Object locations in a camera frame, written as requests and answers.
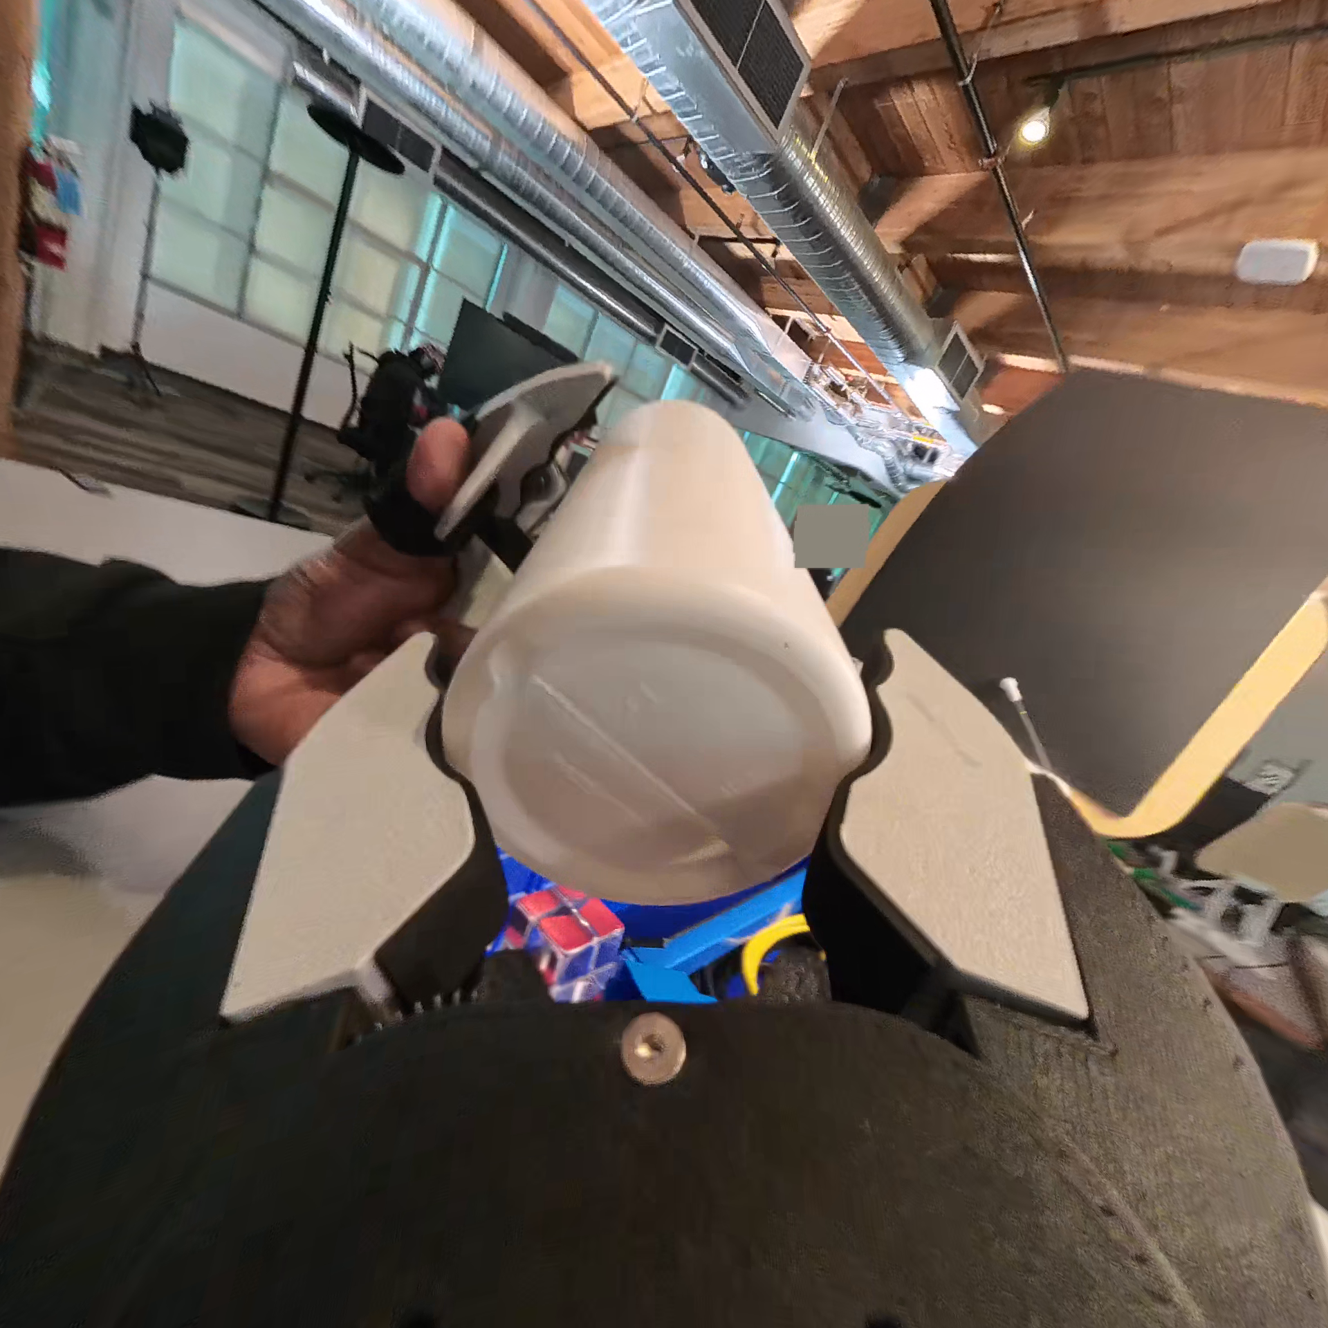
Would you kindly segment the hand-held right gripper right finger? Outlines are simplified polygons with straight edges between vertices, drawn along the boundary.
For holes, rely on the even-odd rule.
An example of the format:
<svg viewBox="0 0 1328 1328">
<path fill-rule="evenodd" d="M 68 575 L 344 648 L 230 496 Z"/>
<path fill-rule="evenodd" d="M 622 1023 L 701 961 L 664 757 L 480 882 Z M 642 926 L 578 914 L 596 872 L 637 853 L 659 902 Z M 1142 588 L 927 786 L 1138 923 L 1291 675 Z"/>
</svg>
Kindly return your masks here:
<svg viewBox="0 0 1328 1328">
<path fill-rule="evenodd" d="M 804 875 L 829 996 L 932 1027 L 968 997 L 1087 1025 L 1087 981 L 1016 740 L 904 629 L 866 651 L 864 683 L 872 744 L 837 788 Z"/>
</svg>

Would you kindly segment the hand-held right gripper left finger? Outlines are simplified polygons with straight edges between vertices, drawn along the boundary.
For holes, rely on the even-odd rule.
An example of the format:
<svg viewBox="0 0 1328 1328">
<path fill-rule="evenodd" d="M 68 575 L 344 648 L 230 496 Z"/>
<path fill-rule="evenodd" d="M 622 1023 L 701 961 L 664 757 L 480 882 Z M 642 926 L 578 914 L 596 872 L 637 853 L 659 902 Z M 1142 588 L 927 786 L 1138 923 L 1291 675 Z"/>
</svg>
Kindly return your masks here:
<svg viewBox="0 0 1328 1328">
<path fill-rule="evenodd" d="M 284 761 L 224 1021 L 350 993 L 390 1023 L 474 980 L 506 875 L 474 788 L 443 759 L 434 648 L 412 637 Z"/>
</svg>

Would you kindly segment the blue plastic bin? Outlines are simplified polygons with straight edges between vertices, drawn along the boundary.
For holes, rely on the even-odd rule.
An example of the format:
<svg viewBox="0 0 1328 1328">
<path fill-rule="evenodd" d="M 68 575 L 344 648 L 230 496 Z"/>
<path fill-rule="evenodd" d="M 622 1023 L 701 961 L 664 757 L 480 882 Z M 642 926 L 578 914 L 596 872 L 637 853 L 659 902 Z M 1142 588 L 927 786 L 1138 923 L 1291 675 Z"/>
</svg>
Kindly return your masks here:
<svg viewBox="0 0 1328 1328">
<path fill-rule="evenodd" d="M 560 885 L 541 875 L 511 853 L 500 853 L 506 877 L 506 913 L 511 900 L 532 889 Z M 758 993 L 775 993 L 775 975 L 780 968 L 823 975 L 823 949 L 813 941 L 811 928 L 802 909 L 804 865 L 738 894 L 701 900 L 690 905 L 637 905 L 626 900 L 606 900 L 624 922 L 624 944 L 664 944 L 677 935 L 696 941 L 714 944 L 714 959 L 698 972 L 693 981 L 717 996 L 717 999 L 752 997 Z M 635 997 L 624 966 L 609 986 L 603 999 L 645 1003 Z"/>
</svg>

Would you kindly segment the white plastic bottle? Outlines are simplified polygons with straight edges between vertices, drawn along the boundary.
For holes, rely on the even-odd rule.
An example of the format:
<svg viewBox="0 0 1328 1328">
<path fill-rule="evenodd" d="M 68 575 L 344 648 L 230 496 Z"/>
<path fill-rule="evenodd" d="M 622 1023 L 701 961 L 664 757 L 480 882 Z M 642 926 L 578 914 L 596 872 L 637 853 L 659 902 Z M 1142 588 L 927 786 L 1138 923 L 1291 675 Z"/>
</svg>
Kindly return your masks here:
<svg viewBox="0 0 1328 1328">
<path fill-rule="evenodd" d="M 738 430 L 677 399 L 598 440 L 460 660 L 440 740 L 500 848 L 684 905 L 811 853 L 872 714 Z"/>
</svg>

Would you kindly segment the person's left forearm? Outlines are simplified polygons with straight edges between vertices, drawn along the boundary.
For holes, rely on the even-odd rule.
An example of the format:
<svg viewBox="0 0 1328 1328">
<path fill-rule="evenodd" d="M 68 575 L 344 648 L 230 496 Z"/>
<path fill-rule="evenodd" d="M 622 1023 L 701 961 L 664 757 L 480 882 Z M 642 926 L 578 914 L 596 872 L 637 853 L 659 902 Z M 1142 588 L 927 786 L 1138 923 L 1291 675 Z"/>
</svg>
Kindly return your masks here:
<svg viewBox="0 0 1328 1328">
<path fill-rule="evenodd" d="M 270 771 L 229 714 L 268 588 L 3 549 L 3 806 Z"/>
</svg>

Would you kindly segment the black monitor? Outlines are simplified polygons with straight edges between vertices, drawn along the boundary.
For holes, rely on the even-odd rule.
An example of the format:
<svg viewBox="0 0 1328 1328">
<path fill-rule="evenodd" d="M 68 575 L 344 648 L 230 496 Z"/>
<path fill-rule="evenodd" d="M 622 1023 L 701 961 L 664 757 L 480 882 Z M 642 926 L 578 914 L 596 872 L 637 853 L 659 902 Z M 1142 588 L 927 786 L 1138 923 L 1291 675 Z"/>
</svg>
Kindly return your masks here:
<svg viewBox="0 0 1328 1328">
<path fill-rule="evenodd" d="M 467 412 L 505 391 L 578 361 L 578 357 L 522 321 L 498 319 L 463 299 L 443 357 L 434 404 Z"/>
</svg>

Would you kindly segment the black office chair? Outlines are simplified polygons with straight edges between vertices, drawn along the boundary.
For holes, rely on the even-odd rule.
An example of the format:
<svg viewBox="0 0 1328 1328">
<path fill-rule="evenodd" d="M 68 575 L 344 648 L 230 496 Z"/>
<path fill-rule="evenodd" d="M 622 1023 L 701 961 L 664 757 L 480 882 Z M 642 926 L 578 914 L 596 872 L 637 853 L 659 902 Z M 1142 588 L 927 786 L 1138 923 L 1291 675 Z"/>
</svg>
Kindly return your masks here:
<svg viewBox="0 0 1328 1328">
<path fill-rule="evenodd" d="M 354 357 L 357 350 L 349 348 L 352 399 L 336 440 L 365 461 L 365 487 L 371 487 L 408 457 L 422 424 L 448 410 L 436 391 L 448 352 L 429 341 L 412 350 L 383 350 L 373 357 L 367 389 L 357 386 Z"/>
</svg>

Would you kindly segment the white panel stand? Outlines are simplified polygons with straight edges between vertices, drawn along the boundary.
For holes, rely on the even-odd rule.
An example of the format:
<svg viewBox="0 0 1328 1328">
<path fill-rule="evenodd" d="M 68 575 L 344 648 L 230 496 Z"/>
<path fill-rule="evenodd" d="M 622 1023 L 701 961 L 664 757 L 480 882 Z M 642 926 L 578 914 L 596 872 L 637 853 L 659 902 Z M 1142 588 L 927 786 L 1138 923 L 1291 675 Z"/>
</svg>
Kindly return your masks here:
<svg viewBox="0 0 1328 1328">
<path fill-rule="evenodd" d="M 1041 771 L 1047 771 L 1047 775 L 1054 775 L 1051 753 L 1047 751 L 1047 744 L 1044 744 L 1044 740 L 1040 736 L 1037 723 L 1033 721 L 1033 714 L 1030 714 L 1030 708 L 1025 704 L 1025 698 L 1023 698 L 1023 690 L 1022 690 L 1018 680 L 1015 675 L 1007 675 L 1007 676 L 1004 676 L 998 682 L 998 687 L 1000 687 L 1000 690 L 1005 692 L 1007 702 L 1015 706 L 1015 711 L 1016 711 L 1016 715 L 1022 721 L 1022 726 L 1023 726 L 1023 734 L 1025 734 L 1025 737 L 1030 743 L 1030 751 L 1034 757 L 1037 768 Z"/>
</svg>

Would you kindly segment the clear red cube block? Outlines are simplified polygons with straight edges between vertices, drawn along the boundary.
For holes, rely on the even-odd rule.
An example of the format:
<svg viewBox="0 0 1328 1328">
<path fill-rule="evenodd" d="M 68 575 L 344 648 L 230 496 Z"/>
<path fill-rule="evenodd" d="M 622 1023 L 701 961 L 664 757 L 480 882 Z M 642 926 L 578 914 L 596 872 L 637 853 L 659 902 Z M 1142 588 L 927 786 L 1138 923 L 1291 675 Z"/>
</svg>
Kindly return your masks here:
<svg viewBox="0 0 1328 1328">
<path fill-rule="evenodd" d="M 560 1004 L 603 999 L 622 968 L 624 922 L 601 899 L 550 885 L 511 900 L 498 951 L 532 955 Z"/>
</svg>

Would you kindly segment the blue foam block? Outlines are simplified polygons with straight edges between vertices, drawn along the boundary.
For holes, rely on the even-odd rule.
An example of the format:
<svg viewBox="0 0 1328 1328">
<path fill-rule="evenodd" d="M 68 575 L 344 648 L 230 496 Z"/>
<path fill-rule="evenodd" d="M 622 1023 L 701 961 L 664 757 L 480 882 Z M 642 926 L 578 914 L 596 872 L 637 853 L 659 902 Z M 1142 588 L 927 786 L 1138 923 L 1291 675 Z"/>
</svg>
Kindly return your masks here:
<svg viewBox="0 0 1328 1328">
<path fill-rule="evenodd" d="M 696 941 L 682 935 L 664 944 L 624 944 L 622 966 L 635 997 L 656 1004 L 714 1004 L 717 996 L 706 993 L 693 972 L 714 959 L 712 941 Z"/>
</svg>

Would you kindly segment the softbox light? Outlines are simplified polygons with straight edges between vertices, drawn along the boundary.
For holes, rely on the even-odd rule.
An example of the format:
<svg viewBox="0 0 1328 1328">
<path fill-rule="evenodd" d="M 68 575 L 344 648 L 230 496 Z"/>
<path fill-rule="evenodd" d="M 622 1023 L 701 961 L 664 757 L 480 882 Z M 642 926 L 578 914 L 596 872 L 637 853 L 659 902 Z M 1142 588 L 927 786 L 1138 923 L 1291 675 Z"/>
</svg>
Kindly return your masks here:
<svg viewBox="0 0 1328 1328">
<path fill-rule="evenodd" d="M 1266 887 L 1286 902 L 1327 902 L 1327 803 L 1276 802 L 1208 842 L 1203 872 Z"/>
</svg>

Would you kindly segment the black floor lamp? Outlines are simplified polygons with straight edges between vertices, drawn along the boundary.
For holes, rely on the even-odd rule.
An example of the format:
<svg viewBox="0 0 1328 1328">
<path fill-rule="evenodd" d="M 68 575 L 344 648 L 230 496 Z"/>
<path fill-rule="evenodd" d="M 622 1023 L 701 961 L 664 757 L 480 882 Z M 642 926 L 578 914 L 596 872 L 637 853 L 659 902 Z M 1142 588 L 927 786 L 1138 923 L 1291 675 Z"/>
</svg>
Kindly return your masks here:
<svg viewBox="0 0 1328 1328">
<path fill-rule="evenodd" d="M 331 223 L 322 279 L 315 290 L 313 319 L 307 322 L 304 357 L 295 378 L 292 404 L 284 418 L 284 430 L 279 445 L 279 461 L 270 495 L 262 501 L 239 499 L 230 505 L 230 509 L 237 515 L 299 530 L 310 530 L 313 520 L 305 509 L 292 505 L 284 499 L 284 495 L 290 486 L 299 433 L 305 421 L 307 391 L 313 384 L 315 358 L 318 355 L 323 321 L 334 287 L 336 261 L 342 256 L 347 223 L 350 218 L 350 202 L 357 185 L 357 174 L 365 163 L 390 176 L 405 174 L 405 160 L 390 143 L 379 142 L 371 131 L 367 131 L 365 123 L 360 123 L 354 115 L 349 115 L 342 105 L 332 102 L 313 102 L 307 105 L 307 116 L 327 140 L 347 148 L 342 190 L 334 206 L 334 218 Z"/>
</svg>

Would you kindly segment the frosted glass window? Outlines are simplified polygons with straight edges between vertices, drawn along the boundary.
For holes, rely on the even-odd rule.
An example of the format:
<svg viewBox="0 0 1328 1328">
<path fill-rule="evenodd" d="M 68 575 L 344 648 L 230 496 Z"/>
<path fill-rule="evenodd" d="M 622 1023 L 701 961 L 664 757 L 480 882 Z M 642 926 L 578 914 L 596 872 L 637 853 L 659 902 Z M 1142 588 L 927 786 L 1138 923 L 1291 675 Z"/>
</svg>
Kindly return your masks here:
<svg viewBox="0 0 1328 1328">
<path fill-rule="evenodd" d="M 347 169 L 347 148 L 310 119 L 292 64 L 292 42 L 235 9 L 178 9 L 168 94 L 190 155 L 159 185 L 142 279 L 142 352 L 153 366 L 281 410 L 292 404 Z M 310 419 L 334 424 L 349 405 L 347 350 L 448 348 L 467 303 L 612 361 L 622 384 L 611 418 L 651 399 L 725 405 L 656 339 L 439 192 L 417 164 L 439 154 L 429 142 L 410 140 L 397 154 L 402 176 L 357 172 Z"/>
</svg>

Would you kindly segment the white ceiling access point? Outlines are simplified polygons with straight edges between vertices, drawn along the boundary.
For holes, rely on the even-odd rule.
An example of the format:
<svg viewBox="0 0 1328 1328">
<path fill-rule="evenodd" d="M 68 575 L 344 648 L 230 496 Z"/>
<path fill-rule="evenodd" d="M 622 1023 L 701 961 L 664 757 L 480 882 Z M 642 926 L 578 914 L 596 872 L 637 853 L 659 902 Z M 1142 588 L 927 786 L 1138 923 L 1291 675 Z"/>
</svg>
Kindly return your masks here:
<svg viewBox="0 0 1328 1328">
<path fill-rule="evenodd" d="M 1255 239 L 1242 243 L 1234 272 L 1244 284 L 1297 287 L 1309 281 L 1317 265 L 1320 242 Z"/>
</svg>

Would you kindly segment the silver air duct with vent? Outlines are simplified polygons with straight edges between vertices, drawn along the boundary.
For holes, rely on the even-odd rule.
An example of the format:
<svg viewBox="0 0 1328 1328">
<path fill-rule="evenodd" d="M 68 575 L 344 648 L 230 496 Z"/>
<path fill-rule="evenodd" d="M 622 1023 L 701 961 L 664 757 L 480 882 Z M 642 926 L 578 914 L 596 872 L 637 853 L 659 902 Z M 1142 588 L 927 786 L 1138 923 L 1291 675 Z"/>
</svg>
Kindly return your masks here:
<svg viewBox="0 0 1328 1328">
<path fill-rule="evenodd" d="M 985 437 L 971 391 L 942 375 L 947 333 L 907 287 L 854 188 L 813 150 L 808 52 L 781 2 L 591 2 L 724 177 L 754 207 L 925 418 Z"/>
</svg>

